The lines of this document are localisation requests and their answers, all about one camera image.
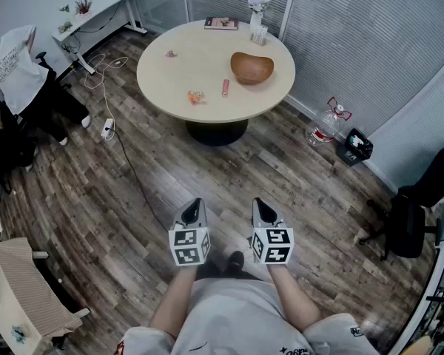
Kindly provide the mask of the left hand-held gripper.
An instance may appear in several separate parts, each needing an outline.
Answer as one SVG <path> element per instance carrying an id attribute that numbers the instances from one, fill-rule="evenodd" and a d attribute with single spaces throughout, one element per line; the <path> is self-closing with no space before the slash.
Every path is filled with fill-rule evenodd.
<path id="1" fill-rule="evenodd" d="M 182 205 L 175 213 L 173 223 L 181 225 L 168 232 L 176 266 L 203 265 L 211 247 L 204 201 L 195 198 Z"/>

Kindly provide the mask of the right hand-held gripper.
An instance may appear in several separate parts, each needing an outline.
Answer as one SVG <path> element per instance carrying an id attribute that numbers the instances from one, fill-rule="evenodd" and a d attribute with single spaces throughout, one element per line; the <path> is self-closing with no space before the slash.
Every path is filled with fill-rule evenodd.
<path id="1" fill-rule="evenodd" d="M 294 248 L 293 228 L 276 228 L 285 223 L 284 213 L 274 204 L 256 197 L 252 201 L 251 248 L 256 263 L 286 265 Z"/>

